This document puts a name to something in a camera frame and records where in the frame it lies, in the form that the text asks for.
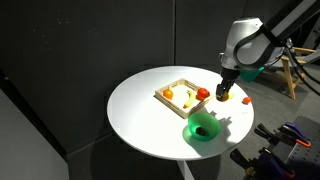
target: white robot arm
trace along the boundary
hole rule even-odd
[[[258,69],[281,54],[286,38],[319,11],[320,0],[292,0],[265,24],[258,18],[235,21],[220,55],[223,80],[217,86],[217,100],[227,100],[224,95],[240,76],[240,69]]]

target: green bowl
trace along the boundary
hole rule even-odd
[[[203,142],[212,140],[221,130],[220,122],[211,114],[203,112],[189,116],[188,127],[192,137]]]

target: white tabletop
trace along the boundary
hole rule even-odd
[[[190,138],[188,120],[181,118],[157,98],[155,90],[178,79],[187,79],[215,94],[219,74],[193,67],[168,66],[149,69],[123,81],[111,94],[107,113],[115,132],[133,148],[170,160],[196,160],[219,155],[239,143],[253,124],[252,104],[236,84],[226,102],[211,100],[201,112],[220,121],[221,132],[209,142]]]

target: wooden tray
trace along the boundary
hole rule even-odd
[[[197,94],[199,88],[199,86],[182,78],[156,90],[155,97],[163,104],[165,104],[168,108],[176,112],[179,116],[186,119],[192,113],[202,108],[212,99],[212,92],[210,92],[210,96],[203,101],[199,101],[196,99],[190,107],[183,108],[183,105],[189,99],[188,90],[194,91]],[[163,96],[163,91],[166,89],[170,89],[173,92],[174,95],[172,100]]]

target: chair leg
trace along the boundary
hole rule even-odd
[[[292,99],[296,99],[296,95],[294,93],[294,88],[295,85],[292,83],[292,77],[291,77],[291,72],[290,72],[290,66],[289,66],[289,61],[286,60],[282,60],[282,64],[283,64],[283,70],[286,76],[286,80],[288,83],[288,87],[289,87],[289,91],[290,91],[290,97]]]
[[[305,75],[304,73],[300,73],[300,76],[301,76],[304,80],[306,80],[306,75]],[[302,80],[301,80],[298,76],[296,76],[296,79],[297,79],[297,80],[294,82],[294,84],[298,85],[299,83],[303,83]]]

